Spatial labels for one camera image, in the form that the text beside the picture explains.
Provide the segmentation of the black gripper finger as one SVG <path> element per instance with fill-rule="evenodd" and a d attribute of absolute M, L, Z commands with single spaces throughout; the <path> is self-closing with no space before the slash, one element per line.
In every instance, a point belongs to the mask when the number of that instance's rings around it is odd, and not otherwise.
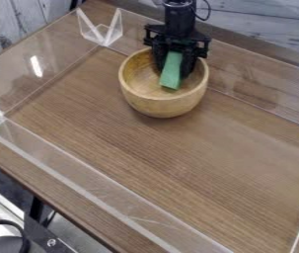
<path fill-rule="evenodd" d="M 198 59 L 196 47 L 188 46 L 182 52 L 182 62 L 180 62 L 182 79 L 187 78 L 190 73 L 194 71 L 196 59 Z"/>
<path fill-rule="evenodd" d="M 151 49 L 156 69 L 162 71 L 168 53 L 168 43 L 166 41 L 154 41 Z"/>

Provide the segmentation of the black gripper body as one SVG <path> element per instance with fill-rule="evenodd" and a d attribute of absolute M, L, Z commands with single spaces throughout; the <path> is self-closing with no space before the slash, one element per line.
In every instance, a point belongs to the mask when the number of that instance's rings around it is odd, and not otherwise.
<path fill-rule="evenodd" d="M 166 55 L 167 52 L 183 52 L 190 49 L 196 57 L 207 57 L 211 38 L 192 30 L 186 36 L 170 34 L 166 25 L 144 25 L 144 45 L 151 47 L 155 54 Z"/>

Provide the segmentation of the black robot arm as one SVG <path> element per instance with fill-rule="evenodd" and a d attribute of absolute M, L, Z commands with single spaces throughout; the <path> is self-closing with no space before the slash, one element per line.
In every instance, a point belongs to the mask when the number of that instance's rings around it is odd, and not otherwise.
<path fill-rule="evenodd" d="M 151 47 L 159 71 L 163 70 L 167 54 L 171 51 L 182 54 L 179 74 L 184 79 L 194 71 L 196 59 L 208 56 L 211 38 L 195 28 L 199 19 L 196 0 L 163 0 L 162 5 L 164 23 L 144 25 L 144 45 Z"/>

